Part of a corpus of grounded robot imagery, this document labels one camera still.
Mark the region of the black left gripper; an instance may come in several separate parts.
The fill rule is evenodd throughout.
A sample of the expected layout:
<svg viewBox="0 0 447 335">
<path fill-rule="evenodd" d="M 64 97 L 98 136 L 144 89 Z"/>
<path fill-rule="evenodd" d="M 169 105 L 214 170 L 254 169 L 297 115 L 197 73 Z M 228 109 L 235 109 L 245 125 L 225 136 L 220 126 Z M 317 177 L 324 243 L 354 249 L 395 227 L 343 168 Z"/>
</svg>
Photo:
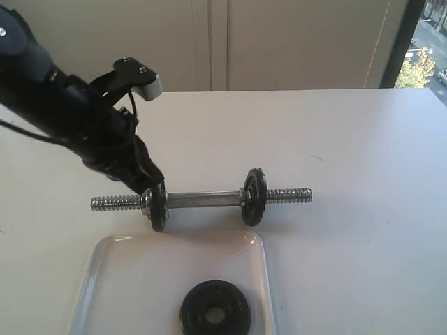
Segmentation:
<svg viewBox="0 0 447 335">
<path fill-rule="evenodd" d="M 164 175 L 137 136 L 135 98 L 127 93 L 109 105 L 89 83 L 69 75 L 66 83 L 66 141 L 91 170 L 143 193 L 164 182 Z"/>
</svg>

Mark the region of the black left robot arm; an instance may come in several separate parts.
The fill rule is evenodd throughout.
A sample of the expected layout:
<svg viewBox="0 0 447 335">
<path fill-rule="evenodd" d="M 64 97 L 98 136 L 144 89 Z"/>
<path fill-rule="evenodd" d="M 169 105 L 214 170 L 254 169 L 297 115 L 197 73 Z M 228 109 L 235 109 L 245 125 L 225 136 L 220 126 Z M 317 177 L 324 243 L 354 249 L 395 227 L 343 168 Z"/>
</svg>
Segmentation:
<svg viewBox="0 0 447 335">
<path fill-rule="evenodd" d="M 132 57 L 91 82 L 66 74 L 25 19 L 1 7 L 1 104 L 37 127 L 35 139 L 67 148 L 136 193 L 162 187 L 164 176 L 137 136 L 137 110 L 115 106 L 125 96 L 151 101 L 162 91 L 159 75 Z"/>
</svg>

